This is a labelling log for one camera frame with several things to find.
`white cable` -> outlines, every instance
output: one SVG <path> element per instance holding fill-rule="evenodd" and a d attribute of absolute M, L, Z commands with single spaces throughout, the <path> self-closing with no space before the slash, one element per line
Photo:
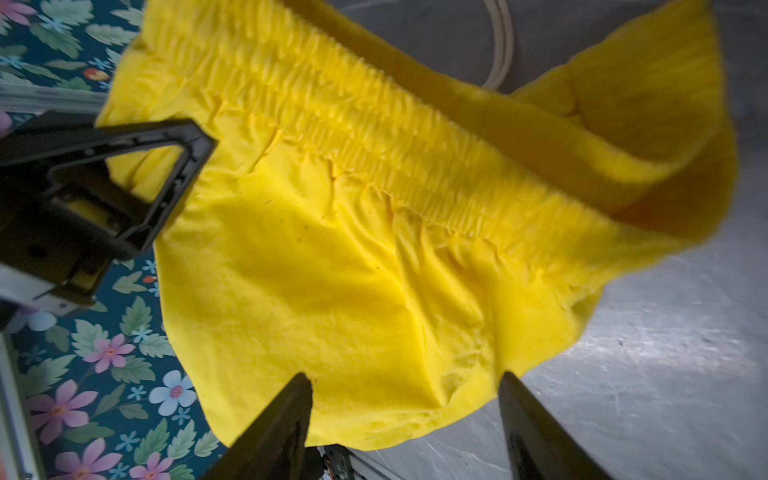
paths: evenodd
<path fill-rule="evenodd" d="M 507 78 L 515 53 L 515 27 L 507 0 L 483 0 L 491 16 L 493 63 L 483 88 L 498 90 Z"/>

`yellow garment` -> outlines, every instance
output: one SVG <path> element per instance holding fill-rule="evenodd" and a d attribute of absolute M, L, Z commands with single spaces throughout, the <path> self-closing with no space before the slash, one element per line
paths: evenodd
<path fill-rule="evenodd" d="M 220 144 L 155 243 L 168 336 L 231 444 L 297 372 L 309 445 L 455 422 L 571 346 L 617 276 L 702 242 L 737 175 L 704 0 L 511 96 L 319 0 L 150 0 L 99 123 Z M 175 158 L 115 159 L 151 198 Z"/>

